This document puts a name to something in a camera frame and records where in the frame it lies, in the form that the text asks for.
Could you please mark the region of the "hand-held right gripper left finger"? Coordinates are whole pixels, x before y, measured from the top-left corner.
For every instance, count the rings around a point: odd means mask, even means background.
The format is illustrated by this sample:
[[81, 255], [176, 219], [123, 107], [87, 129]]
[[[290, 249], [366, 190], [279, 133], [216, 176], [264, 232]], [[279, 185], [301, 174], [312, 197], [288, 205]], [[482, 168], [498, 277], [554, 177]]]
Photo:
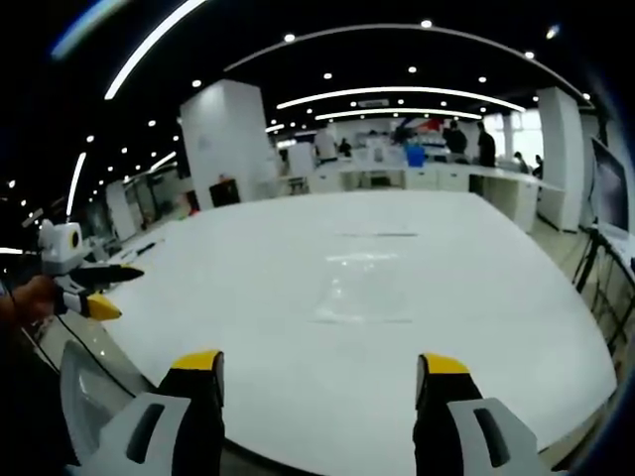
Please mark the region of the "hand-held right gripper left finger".
[[133, 399], [100, 431], [80, 475], [218, 475], [224, 446], [224, 354], [174, 362], [153, 392]]

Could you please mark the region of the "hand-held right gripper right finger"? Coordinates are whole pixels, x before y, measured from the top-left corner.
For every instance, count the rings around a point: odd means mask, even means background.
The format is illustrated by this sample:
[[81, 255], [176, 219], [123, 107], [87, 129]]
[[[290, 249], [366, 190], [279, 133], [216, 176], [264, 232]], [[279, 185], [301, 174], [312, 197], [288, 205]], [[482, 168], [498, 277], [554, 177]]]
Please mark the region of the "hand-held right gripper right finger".
[[537, 437], [501, 401], [484, 398], [468, 368], [418, 357], [413, 443], [418, 475], [539, 475]]

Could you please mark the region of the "person's left hand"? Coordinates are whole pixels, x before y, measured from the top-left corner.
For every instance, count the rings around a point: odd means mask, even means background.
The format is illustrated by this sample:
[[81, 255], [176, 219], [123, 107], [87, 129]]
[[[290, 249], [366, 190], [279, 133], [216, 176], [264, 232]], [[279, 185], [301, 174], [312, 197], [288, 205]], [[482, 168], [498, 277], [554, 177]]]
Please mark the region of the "person's left hand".
[[54, 314], [57, 284], [47, 276], [35, 276], [11, 291], [11, 317], [19, 324], [43, 321]]

